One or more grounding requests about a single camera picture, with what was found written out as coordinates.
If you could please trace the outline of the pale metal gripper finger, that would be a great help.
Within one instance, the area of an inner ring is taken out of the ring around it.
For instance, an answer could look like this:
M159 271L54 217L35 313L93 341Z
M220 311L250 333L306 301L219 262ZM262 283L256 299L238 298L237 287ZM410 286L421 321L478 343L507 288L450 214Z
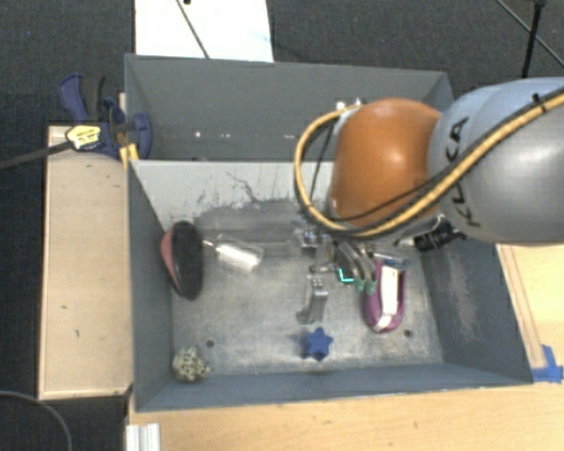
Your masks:
M303 218L291 221L291 238L293 245L301 252L314 251L321 243L319 229Z
M305 292L304 305L295 317L299 324L307 325L321 322L329 297L329 290L321 277L309 275Z

